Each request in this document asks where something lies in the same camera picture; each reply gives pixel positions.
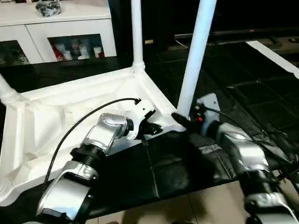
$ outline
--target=silver metal joint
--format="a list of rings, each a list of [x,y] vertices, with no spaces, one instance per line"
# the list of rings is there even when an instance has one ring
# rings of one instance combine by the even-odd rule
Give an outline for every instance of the silver metal joint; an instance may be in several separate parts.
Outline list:
[[[97,171],[88,165],[77,161],[68,161],[60,174],[43,194],[37,208],[38,215],[41,214],[44,209],[50,209],[66,213],[70,220],[76,217],[90,188],[77,182],[64,179],[64,175],[67,173],[87,181],[97,179],[99,176]]]
[[[269,171],[263,149],[242,129],[224,123],[218,129],[216,142],[226,150],[238,175],[254,170]]]
[[[108,155],[114,139],[122,137],[126,129],[126,117],[117,114],[103,113],[97,125],[91,128],[82,144],[95,145]]]

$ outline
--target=white cabinet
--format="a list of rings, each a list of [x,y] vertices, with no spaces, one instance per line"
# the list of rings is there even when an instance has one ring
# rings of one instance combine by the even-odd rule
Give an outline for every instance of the white cabinet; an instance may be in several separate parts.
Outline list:
[[[26,27],[44,62],[57,61],[52,49],[56,43],[63,44],[64,48],[68,45],[69,49],[66,50],[72,52],[70,40],[79,39],[80,43],[80,39],[89,38],[89,35],[93,36],[88,44],[91,56],[94,55],[95,45],[102,48],[105,57],[116,56],[111,19],[41,23]]]
[[[42,62],[24,25],[0,27],[0,66]]]
[[[60,5],[61,14],[42,17],[32,4],[1,4],[0,66],[116,56],[107,0],[68,0]],[[85,45],[88,54],[74,52],[73,40]],[[65,54],[57,51],[61,46]]]

